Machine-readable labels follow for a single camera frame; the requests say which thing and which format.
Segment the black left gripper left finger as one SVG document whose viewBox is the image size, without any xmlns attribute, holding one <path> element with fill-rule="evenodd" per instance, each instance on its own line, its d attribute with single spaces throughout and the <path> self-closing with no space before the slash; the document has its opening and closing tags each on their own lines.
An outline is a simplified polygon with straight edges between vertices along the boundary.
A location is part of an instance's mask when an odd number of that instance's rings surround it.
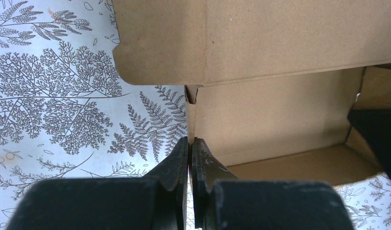
<svg viewBox="0 0 391 230">
<path fill-rule="evenodd" d="M 142 177 L 42 180 L 13 214 L 10 230 L 183 230 L 188 139 Z"/>
</svg>

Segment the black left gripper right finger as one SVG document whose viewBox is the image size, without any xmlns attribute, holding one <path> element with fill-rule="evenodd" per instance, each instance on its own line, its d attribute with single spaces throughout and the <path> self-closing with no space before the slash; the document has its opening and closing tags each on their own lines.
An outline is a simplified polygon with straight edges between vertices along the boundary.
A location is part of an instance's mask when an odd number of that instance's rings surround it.
<svg viewBox="0 0 391 230">
<path fill-rule="evenodd" d="M 191 147 L 195 227 L 202 230 L 351 230 L 344 204 L 318 181 L 241 180 L 205 140 Z"/>
</svg>

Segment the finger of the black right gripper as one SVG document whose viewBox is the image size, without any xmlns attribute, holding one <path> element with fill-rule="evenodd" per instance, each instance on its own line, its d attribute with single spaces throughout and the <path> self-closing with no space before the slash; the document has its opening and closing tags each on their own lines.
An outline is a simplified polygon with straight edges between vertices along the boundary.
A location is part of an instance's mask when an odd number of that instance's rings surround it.
<svg viewBox="0 0 391 230">
<path fill-rule="evenodd" d="M 351 110 L 347 119 L 365 139 L 391 180 L 391 109 Z"/>
</svg>

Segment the cardboard box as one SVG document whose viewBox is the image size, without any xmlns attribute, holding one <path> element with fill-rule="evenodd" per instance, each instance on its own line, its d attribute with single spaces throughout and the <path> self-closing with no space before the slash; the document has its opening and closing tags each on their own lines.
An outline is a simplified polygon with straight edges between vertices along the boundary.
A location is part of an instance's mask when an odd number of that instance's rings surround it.
<svg viewBox="0 0 391 230">
<path fill-rule="evenodd" d="M 120 76 L 183 85 L 196 138 L 238 178 L 384 172 L 349 123 L 391 109 L 391 0 L 115 0 Z"/>
</svg>

